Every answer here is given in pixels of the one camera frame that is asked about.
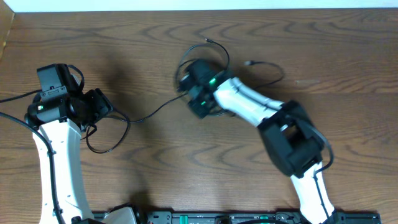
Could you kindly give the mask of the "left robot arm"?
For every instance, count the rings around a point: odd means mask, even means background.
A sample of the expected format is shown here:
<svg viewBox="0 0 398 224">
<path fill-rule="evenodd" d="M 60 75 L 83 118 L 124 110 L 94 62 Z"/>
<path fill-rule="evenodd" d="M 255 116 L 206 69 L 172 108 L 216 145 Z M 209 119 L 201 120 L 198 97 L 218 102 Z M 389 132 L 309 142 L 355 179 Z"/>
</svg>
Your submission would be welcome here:
<svg viewBox="0 0 398 224">
<path fill-rule="evenodd" d="M 73 68 L 63 63 L 38 68 L 42 90 L 25 114 L 39 154 L 41 223 L 94 218 L 83 185 L 80 139 L 113 106 L 98 88 L 83 92 L 85 81 L 71 74 Z"/>
</svg>

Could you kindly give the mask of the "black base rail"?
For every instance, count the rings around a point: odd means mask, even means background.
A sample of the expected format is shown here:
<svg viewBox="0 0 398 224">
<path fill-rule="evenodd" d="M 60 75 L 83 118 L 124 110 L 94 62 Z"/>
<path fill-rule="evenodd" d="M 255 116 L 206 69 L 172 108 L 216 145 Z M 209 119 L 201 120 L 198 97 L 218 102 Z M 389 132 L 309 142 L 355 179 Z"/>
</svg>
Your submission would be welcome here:
<svg viewBox="0 0 398 224">
<path fill-rule="evenodd" d="M 272 223 L 274 220 L 290 224 L 304 224 L 309 221 L 298 210 L 276 210 L 262 212 L 181 212 L 171 208 L 143 210 L 130 203 L 118 205 L 118 208 L 131 208 L 138 223 L 152 224 L 217 224 L 242 223 L 257 220 L 259 223 Z M 334 212 L 330 216 L 336 224 L 381 224 L 381 216 L 373 212 Z"/>
</svg>

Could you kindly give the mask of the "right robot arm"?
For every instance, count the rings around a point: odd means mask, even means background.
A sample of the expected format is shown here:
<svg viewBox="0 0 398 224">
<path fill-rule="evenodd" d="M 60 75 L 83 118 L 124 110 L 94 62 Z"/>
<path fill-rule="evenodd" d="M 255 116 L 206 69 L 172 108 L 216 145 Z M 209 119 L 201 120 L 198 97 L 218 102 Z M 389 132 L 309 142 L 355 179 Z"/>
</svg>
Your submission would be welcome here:
<svg viewBox="0 0 398 224">
<path fill-rule="evenodd" d="M 179 65 L 177 90 L 189 97 L 191 111 L 203 119 L 231 112 L 257 128 L 264 147 L 281 173 L 290 177 L 300 202 L 300 213 L 310 223 L 334 223 L 322 172 L 334 161 L 331 144 L 296 101 L 268 98 L 234 77 L 228 68 L 217 70 L 204 59 Z"/>
</svg>

